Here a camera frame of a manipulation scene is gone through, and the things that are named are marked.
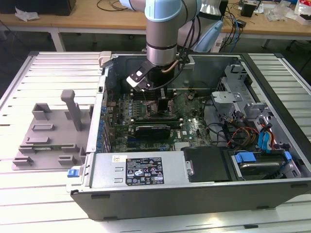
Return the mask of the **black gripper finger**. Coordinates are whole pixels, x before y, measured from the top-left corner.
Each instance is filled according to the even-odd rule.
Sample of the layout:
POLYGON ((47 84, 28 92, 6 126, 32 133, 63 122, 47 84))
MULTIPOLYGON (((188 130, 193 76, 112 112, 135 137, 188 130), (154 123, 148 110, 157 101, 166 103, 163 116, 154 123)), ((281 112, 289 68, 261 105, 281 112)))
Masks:
POLYGON ((157 99, 157 111, 159 113, 164 113, 168 109, 168 98, 160 97, 157 99))

